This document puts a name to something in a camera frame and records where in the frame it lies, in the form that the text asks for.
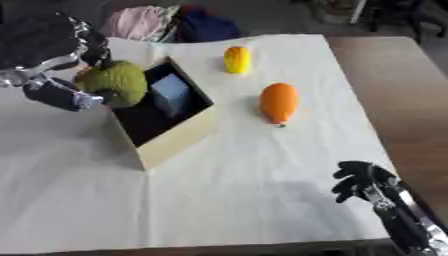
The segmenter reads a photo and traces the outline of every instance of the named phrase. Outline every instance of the orange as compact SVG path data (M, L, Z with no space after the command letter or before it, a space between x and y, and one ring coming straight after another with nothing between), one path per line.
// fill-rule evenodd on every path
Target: orange
M274 124L285 124L294 114L298 103L296 88L284 83L266 87L260 96L261 110Z

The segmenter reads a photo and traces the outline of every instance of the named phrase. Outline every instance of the dark fabric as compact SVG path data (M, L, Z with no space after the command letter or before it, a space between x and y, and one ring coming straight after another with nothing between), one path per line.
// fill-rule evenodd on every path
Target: dark fabric
M0 69L34 67L78 47L73 25L63 14L46 14L0 26Z
M183 13L178 27L178 42L212 42L241 37L238 26L230 20L211 15L203 8Z

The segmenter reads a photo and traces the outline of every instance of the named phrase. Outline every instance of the yellow fruit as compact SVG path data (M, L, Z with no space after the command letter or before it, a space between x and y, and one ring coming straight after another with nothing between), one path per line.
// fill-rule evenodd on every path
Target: yellow fruit
M249 71L250 62L250 51L244 47L231 47L224 54L224 65L230 73L246 73Z
M274 124L285 124L294 114L298 103L296 88L283 83L266 87L260 96L261 110Z

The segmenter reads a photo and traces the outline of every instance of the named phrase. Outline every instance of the pink cloth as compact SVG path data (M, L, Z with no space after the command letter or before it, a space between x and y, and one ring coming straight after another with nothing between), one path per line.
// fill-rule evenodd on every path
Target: pink cloth
M178 10L178 6L170 8L142 6L123 9L112 14L102 32L109 37L157 42Z

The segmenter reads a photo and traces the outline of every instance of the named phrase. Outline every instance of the robotic hand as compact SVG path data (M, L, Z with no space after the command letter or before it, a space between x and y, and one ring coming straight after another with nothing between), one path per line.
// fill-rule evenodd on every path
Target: robotic hand
M333 188L336 202L350 197L370 202L394 243L406 255L448 255L448 232L431 209L403 181L372 163L339 163L343 179Z
M22 87L32 100L70 111L106 103L112 91L95 95L46 72L110 63L107 39L85 22L62 13L46 14L0 26L0 86Z

